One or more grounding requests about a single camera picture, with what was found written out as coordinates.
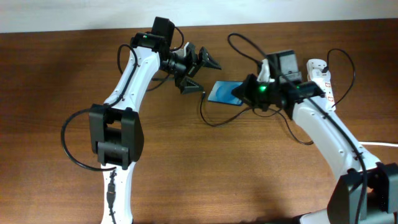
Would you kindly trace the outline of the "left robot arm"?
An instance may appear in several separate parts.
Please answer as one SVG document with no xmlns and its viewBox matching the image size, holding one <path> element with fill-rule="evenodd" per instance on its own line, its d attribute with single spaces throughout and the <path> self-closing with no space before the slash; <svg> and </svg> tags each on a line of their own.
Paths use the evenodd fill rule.
<svg viewBox="0 0 398 224">
<path fill-rule="evenodd" d="M 89 113 L 91 147 L 101 164 L 104 180 L 102 223 L 132 223 L 132 173 L 144 148 L 139 109 L 154 75 L 165 71 L 174 76 L 181 94 L 203 91 L 193 80 L 202 67 L 220 65 L 202 47 L 187 43 L 172 50 L 176 26 L 169 19 L 156 17 L 151 31 L 138 32 L 127 44 L 130 50 L 121 79 L 103 105 L 93 105 Z"/>
</svg>

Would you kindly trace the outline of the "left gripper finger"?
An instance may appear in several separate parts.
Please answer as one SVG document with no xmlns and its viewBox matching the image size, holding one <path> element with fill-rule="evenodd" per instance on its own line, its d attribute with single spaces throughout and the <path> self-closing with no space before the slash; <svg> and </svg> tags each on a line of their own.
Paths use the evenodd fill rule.
<svg viewBox="0 0 398 224">
<path fill-rule="evenodd" d="M 189 77 L 184 77 L 182 79 L 179 84 L 179 89 L 182 95 L 203 91 L 203 87 Z"/>
<path fill-rule="evenodd" d="M 207 49 L 204 47 L 200 49 L 198 58 L 201 67 L 213 68 L 217 70 L 222 69 L 221 65 L 208 53 Z"/>
</svg>

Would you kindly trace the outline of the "blue Galaxy smartphone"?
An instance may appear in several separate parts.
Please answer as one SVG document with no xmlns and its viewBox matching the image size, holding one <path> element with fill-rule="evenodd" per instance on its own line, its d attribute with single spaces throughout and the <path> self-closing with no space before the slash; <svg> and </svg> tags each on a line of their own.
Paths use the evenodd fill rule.
<svg viewBox="0 0 398 224">
<path fill-rule="evenodd" d="M 242 82 L 216 81 L 212 90 L 210 91 L 210 94 L 208 95 L 208 101 L 226 105 L 241 106 L 243 102 L 232 95 L 232 91 L 241 84 Z"/>
</svg>

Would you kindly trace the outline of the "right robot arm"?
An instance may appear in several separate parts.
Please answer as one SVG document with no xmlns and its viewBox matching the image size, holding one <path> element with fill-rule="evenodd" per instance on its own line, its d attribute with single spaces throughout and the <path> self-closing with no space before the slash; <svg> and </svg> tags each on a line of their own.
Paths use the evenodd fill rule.
<svg viewBox="0 0 398 224">
<path fill-rule="evenodd" d="M 232 94 L 251 108 L 276 105 L 300 126 L 325 158 L 337 184 L 325 209 L 292 223 L 397 223 L 397 164 L 383 164 L 335 113 L 328 62 L 310 59 L 303 82 L 294 51 L 266 55 Z"/>
</svg>

